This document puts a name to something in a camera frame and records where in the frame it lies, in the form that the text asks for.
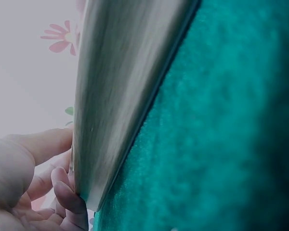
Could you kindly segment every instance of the teal fabric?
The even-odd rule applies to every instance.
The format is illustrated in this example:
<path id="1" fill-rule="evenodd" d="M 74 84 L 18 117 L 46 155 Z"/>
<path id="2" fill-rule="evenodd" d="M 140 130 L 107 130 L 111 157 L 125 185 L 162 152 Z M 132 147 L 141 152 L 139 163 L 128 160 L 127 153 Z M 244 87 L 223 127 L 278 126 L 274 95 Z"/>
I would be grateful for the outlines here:
<path id="1" fill-rule="evenodd" d="M 203 0 L 94 231 L 289 231 L 289 0 Z"/>

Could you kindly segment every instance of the skin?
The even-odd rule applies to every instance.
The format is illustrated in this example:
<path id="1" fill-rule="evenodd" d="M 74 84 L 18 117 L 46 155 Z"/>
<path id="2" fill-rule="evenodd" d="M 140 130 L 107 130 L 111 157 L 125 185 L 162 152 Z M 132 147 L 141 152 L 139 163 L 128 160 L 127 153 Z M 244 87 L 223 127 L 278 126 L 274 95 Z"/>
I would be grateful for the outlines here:
<path id="1" fill-rule="evenodd" d="M 0 139 L 0 231 L 87 231 L 85 202 L 67 171 L 72 129 L 52 129 Z M 62 158 L 40 175 L 34 168 L 53 156 Z M 31 202 L 54 187 L 50 208 L 33 211 Z"/>

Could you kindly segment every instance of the finger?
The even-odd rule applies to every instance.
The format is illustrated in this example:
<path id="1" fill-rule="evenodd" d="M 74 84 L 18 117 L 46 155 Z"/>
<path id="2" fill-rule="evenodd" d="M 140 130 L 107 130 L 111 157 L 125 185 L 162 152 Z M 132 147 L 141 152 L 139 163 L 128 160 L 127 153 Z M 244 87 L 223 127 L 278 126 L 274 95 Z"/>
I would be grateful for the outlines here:
<path id="1" fill-rule="evenodd" d="M 32 230 L 38 230 L 38 231 L 65 231 L 62 229 L 59 225 L 56 223 L 50 221 L 50 220 L 41 220 L 41 221 L 29 221 L 29 224 L 33 226 L 34 228 Z"/>
<path id="2" fill-rule="evenodd" d="M 58 183 L 58 182 L 63 182 L 64 184 L 66 184 L 67 186 L 70 187 L 70 184 L 69 184 L 69 179 L 68 179 L 68 176 L 67 176 L 67 172 L 64 168 L 62 167 L 57 167 L 55 168 L 53 171 L 52 171 L 52 183 L 53 183 L 53 186 Z"/>
<path id="3" fill-rule="evenodd" d="M 68 171 L 70 156 L 71 150 L 63 154 L 62 158 L 57 160 L 54 164 L 50 164 L 46 171 L 33 177 L 33 180 L 27 190 L 31 201 L 41 198 L 52 189 L 53 185 L 51 174 L 55 168 L 62 167 L 66 172 Z"/>
<path id="4" fill-rule="evenodd" d="M 72 137 L 73 130 L 65 128 L 51 129 L 31 135 L 9 135 L 5 139 L 14 141 L 28 150 L 37 166 L 70 149 Z"/>
<path id="5" fill-rule="evenodd" d="M 52 214 L 54 214 L 54 209 L 44 208 L 44 209 L 38 210 L 37 213 L 40 214 L 46 220 L 50 218 Z"/>
<path id="6" fill-rule="evenodd" d="M 57 225 L 61 225 L 63 219 L 64 219 L 63 217 L 61 217 L 59 214 L 56 214 L 56 213 L 52 214 L 52 215 L 48 218 L 48 220 L 56 223 Z"/>
<path id="7" fill-rule="evenodd" d="M 63 182 L 54 185 L 58 202 L 66 209 L 66 218 L 61 227 L 66 231 L 87 231 L 88 213 L 85 202 Z"/>

